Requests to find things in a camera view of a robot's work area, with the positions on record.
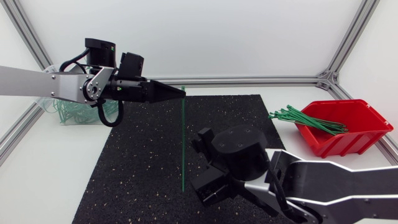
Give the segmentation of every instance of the cable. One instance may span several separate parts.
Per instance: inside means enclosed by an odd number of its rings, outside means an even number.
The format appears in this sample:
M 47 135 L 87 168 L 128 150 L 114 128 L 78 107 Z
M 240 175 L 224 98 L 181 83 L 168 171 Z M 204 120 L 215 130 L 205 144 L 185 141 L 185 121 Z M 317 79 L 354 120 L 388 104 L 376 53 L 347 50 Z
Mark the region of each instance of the cable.
M 293 220 L 296 223 L 305 222 L 306 219 L 295 214 L 293 209 L 287 204 L 285 192 L 284 192 L 282 186 L 280 185 L 279 179 L 275 175 L 275 172 L 271 169 L 271 167 L 272 167 L 271 162 L 268 160 L 267 163 L 268 163 L 268 167 L 270 167 L 270 169 L 268 169 L 268 173 L 270 174 L 270 176 L 272 178 L 272 182 L 274 184 L 275 198 L 278 201 L 280 210 L 284 213 L 284 215 L 287 218 Z
M 119 125 L 122 120 L 123 120 L 123 116 L 124 116 L 124 107 L 123 107 L 123 101 L 119 100 L 118 102 L 119 104 L 119 114 L 118 117 L 116 118 L 116 120 L 114 122 L 109 122 L 106 118 L 105 118 L 105 114 L 104 114 L 104 109 L 102 107 L 102 102 L 98 103 L 96 106 L 98 107 L 98 116 L 99 119 L 101 120 L 101 122 L 103 124 L 105 124 L 108 127 L 116 127 L 117 125 Z
M 80 64 L 79 62 L 73 62 L 73 63 L 75 63 L 77 66 L 79 66 L 83 70 L 84 74 L 87 74 L 86 69 L 83 67 L 82 64 Z
M 72 64 L 74 62 L 77 62 L 78 60 L 80 60 L 81 58 L 86 56 L 88 54 L 88 52 L 90 52 L 90 49 L 86 48 L 86 50 L 83 51 L 83 53 L 81 53 L 80 55 L 77 55 L 76 57 L 72 58 L 71 60 L 63 62 L 61 67 L 60 67 L 60 72 L 63 72 L 70 64 Z

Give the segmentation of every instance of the red storage bin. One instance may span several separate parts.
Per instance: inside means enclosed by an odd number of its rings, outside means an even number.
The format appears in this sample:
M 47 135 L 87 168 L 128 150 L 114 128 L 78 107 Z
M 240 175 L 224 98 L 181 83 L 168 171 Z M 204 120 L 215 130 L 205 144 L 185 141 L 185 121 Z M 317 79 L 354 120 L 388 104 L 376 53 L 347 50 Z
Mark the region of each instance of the red storage bin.
M 333 136 L 317 128 L 296 124 L 316 156 L 362 154 L 394 128 L 363 100 L 314 101 L 302 110 L 308 116 L 347 125 L 349 133 Z

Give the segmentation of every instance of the speckled black mat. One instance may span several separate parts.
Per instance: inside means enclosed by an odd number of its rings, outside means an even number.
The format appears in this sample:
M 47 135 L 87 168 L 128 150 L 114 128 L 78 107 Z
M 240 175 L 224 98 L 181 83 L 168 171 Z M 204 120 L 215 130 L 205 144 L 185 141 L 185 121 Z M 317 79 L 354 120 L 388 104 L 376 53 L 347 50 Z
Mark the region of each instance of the speckled black mat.
M 185 192 L 182 192 L 181 100 L 125 104 L 87 185 L 73 223 L 288 223 L 240 196 L 205 208 L 190 181 L 206 160 L 189 144 L 204 127 L 219 133 L 239 124 L 264 131 L 269 148 L 284 148 L 259 95 L 185 99 Z

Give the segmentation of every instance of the white background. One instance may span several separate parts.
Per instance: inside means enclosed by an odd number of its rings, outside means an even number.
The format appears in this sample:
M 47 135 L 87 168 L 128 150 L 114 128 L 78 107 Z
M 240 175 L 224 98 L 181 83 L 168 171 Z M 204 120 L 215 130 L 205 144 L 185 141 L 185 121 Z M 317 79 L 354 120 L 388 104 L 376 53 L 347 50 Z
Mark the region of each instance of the white background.
M 390 122 L 398 141 L 398 1 L 382 0 L 340 71 L 341 86 Z
M 310 75 L 330 63 L 360 0 L 20 0 L 53 63 L 84 38 L 145 58 L 147 77 Z

